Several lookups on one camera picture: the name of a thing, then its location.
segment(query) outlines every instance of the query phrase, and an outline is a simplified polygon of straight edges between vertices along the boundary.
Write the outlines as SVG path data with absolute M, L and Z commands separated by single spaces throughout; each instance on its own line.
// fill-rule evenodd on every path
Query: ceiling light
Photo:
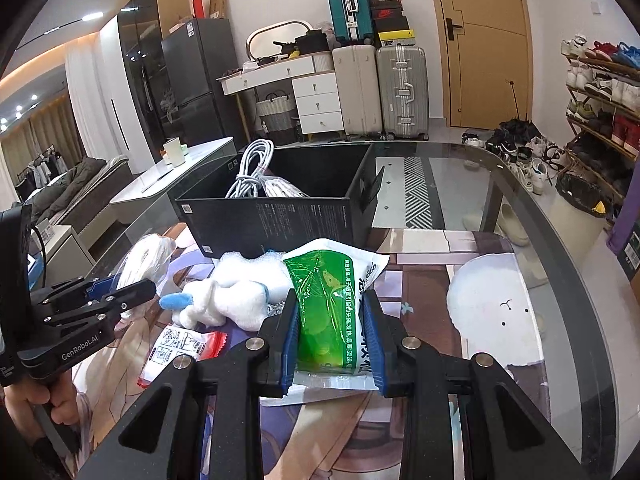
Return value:
M 91 20 L 97 20 L 98 18 L 101 18 L 103 16 L 104 16 L 103 12 L 92 12 L 91 14 L 83 16 L 82 20 L 84 22 L 90 22 Z

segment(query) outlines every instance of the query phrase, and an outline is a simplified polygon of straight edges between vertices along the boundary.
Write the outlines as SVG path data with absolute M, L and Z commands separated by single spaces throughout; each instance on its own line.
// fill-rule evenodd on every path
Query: barcode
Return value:
M 625 247 L 625 254 L 626 257 L 629 258 L 631 266 L 634 268 L 634 270 L 638 270 L 638 267 L 640 267 L 640 256 L 638 256 L 638 254 L 634 251 L 634 248 L 631 246 L 631 244 L 628 244 Z

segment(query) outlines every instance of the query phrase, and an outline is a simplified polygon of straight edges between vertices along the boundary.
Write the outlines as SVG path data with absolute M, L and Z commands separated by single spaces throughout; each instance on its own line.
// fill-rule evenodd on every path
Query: wooden door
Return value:
M 532 58 L 526 3 L 435 1 L 442 19 L 439 31 L 449 125 L 497 128 L 517 115 L 514 93 L 520 117 L 530 116 Z

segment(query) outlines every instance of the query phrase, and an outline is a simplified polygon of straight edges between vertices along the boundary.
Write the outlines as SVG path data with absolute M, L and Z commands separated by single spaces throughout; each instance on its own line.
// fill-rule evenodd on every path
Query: blue plush ear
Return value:
M 160 307 L 165 310 L 183 310 L 193 304 L 193 296 L 186 292 L 167 294 L 160 298 Z

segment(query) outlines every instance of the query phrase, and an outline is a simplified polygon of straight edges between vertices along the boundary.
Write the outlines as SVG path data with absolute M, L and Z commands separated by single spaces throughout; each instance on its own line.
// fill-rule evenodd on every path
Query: blue gripper pad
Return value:
M 122 273 L 109 276 L 100 282 L 95 282 L 89 287 L 88 295 L 91 300 L 100 301 L 104 296 L 110 292 L 114 292 L 120 281 Z
M 293 316 L 289 321 L 287 337 L 282 348 L 282 379 L 280 385 L 286 395 L 293 384 L 293 373 L 296 371 L 298 358 L 298 338 L 300 337 L 300 306 L 296 300 Z
M 373 308 L 377 308 L 382 312 L 376 293 L 368 290 L 362 297 L 364 339 L 367 343 L 367 351 L 369 351 L 373 381 L 380 394 L 384 396 L 386 394 L 385 353 L 380 341 L 380 332 L 378 331 L 376 317 L 373 314 Z

